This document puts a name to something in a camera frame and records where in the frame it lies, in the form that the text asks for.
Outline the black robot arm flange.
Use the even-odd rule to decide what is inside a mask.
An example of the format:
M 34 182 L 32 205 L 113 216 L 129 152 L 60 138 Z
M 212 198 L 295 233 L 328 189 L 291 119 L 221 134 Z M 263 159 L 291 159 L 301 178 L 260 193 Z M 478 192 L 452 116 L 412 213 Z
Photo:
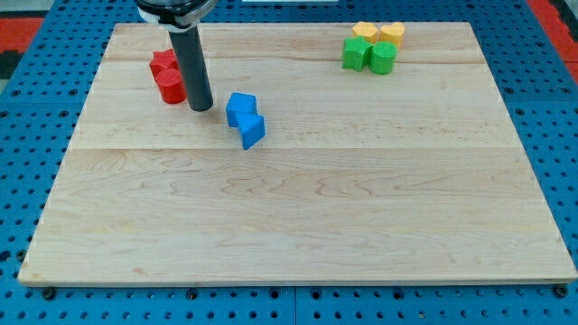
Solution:
M 196 27 L 217 5 L 218 0 L 135 0 L 138 13 L 147 23 L 174 33 Z

